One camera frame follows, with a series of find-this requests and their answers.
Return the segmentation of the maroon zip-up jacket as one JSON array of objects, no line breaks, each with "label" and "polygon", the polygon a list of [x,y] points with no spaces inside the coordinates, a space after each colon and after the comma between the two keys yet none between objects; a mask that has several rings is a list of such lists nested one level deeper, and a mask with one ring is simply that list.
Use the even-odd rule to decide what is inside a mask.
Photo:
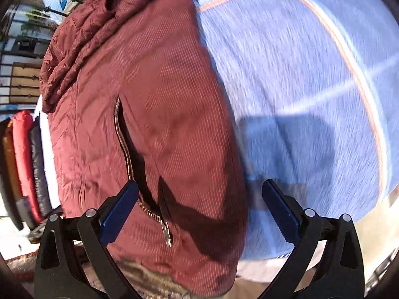
[{"label": "maroon zip-up jacket", "polygon": [[248,209],[194,2],[86,0],[55,31],[40,83],[66,216],[133,180],[139,200],[111,255],[197,296],[228,292]]}]

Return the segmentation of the dark grey quilted jacket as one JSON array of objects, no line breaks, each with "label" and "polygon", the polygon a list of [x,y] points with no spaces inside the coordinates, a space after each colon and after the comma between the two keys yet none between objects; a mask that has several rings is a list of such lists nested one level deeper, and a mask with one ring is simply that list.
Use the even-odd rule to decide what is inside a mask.
[{"label": "dark grey quilted jacket", "polygon": [[43,145],[41,140],[40,118],[34,119],[32,128],[29,131],[31,143],[31,157],[34,177],[34,187],[39,210],[43,218],[46,218],[52,211],[49,190],[45,176],[45,166],[43,157]]}]

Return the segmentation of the brown folded jacket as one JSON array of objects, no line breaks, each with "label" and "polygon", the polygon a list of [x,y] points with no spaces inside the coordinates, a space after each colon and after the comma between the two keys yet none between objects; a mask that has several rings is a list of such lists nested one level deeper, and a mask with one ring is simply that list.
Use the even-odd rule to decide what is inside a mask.
[{"label": "brown folded jacket", "polygon": [[22,198],[22,189],[20,185],[20,179],[18,175],[18,168],[15,160],[15,150],[13,146],[13,122],[10,118],[1,122],[3,128],[2,143],[5,155],[5,162],[7,166],[7,172],[9,176],[9,182],[15,201],[19,201]]}]

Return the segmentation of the red folded puffer jacket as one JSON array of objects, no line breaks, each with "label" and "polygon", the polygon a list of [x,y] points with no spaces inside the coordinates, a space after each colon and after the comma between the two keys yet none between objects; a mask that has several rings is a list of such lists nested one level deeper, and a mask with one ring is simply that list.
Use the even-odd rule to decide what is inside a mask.
[{"label": "red folded puffer jacket", "polygon": [[20,111],[12,118],[13,147],[22,195],[28,199],[35,221],[41,223],[43,216],[36,196],[31,143],[28,135],[32,125],[32,115],[28,110]]}]

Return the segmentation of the blue plaid bed sheet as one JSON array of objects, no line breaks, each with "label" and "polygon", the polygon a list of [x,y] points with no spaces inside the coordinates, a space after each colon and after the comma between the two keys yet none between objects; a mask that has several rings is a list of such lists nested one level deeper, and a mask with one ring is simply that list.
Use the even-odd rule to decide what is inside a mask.
[{"label": "blue plaid bed sheet", "polygon": [[398,23],[382,0],[194,0],[250,189],[243,259],[287,256],[265,180],[362,219],[398,185]]}]

